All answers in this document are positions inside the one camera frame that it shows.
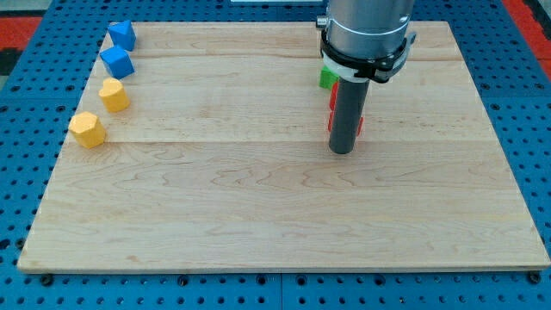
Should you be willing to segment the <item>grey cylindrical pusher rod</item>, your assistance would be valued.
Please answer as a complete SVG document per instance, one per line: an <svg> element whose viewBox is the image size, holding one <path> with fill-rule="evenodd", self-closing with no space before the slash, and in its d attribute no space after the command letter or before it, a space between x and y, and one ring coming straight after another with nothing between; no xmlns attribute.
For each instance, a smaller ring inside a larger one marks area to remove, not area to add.
<svg viewBox="0 0 551 310"><path fill-rule="evenodd" d="M329 139L333 152L347 154L354 149L368 87L369 81L353 83L340 78L337 82Z"/></svg>

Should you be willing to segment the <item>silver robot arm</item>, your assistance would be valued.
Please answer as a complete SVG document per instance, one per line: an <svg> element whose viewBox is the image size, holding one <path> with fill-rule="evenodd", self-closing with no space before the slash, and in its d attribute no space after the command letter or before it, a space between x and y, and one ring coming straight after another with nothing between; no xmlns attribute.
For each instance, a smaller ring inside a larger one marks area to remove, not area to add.
<svg viewBox="0 0 551 310"><path fill-rule="evenodd" d="M322 59L338 75L331 87L333 152L354 149L369 84L388 82L406 63L416 39L406 32L413 6L413 0L331 0L317 19Z"/></svg>

